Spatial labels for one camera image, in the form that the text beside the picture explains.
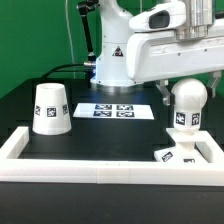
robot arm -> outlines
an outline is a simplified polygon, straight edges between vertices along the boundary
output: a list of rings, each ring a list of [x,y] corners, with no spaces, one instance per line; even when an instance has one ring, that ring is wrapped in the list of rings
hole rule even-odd
[[[214,97],[224,69],[224,19],[214,22],[212,0],[163,2],[129,22],[136,32],[127,45],[129,77],[136,82],[158,81],[169,105],[168,79],[211,73],[208,89]]]

white chess piece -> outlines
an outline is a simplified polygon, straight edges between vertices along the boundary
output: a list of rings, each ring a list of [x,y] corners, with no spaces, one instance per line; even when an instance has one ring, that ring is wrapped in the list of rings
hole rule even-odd
[[[196,79],[184,79],[172,89],[175,95],[174,128],[167,129],[176,142],[172,148],[156,151],[159,162],[207,163],[195,149],[196,141],[203,141],[200,134],[201,110],[207,101],[205,86]]]

table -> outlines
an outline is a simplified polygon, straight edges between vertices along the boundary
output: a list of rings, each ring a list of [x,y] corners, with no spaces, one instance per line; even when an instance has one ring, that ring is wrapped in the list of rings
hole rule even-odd
[[[165,132],[172,107],[153,83],[141,91],[112,94],[89,89],[85,80],[48,80],[66,87],[70,115],[78,103],[147,104],[155,120],[72,118],[61,136],[32,132],[35,87],[29,79],[0,100],[0,144],[16,127],[30,127],[23,158],[153,161],[154,150],[173,145]],[[209,99],[202,130],[224,149],[224,99]],[[223,223],[224,188],[200,186],[0,183],[1,223]]]

green background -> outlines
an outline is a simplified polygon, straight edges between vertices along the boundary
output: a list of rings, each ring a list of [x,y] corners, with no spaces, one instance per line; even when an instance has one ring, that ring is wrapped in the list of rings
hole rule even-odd
[[[76,10],[79,0],[68,2],[75,61],[83,62],[86,60],[87,50],[81,19]],[[139,13],[139,0],[118,0],[118,3],[134,15]],[[156,0],[143,0],[143,9],[155,4]],[[53,67],[71,63],[72,59],[65,20],[65,0],[0,0],[0,5],[1,98],[26,79],[40,77]],[[216,1],[216,9],[224,9],[223,0]],[[99,12],[90,13],[88,18],[94,51],[99,55]],[[72,78],[74,74],[53,76]],[[219,84],[218,91],[224,93],[223,81]]]

white cup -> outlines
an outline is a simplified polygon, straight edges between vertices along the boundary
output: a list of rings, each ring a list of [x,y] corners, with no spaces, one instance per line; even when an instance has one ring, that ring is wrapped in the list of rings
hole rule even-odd
[[[42,135],[59,135],[69,130],[71,121],[64,85],[37,85],[33,131]]]

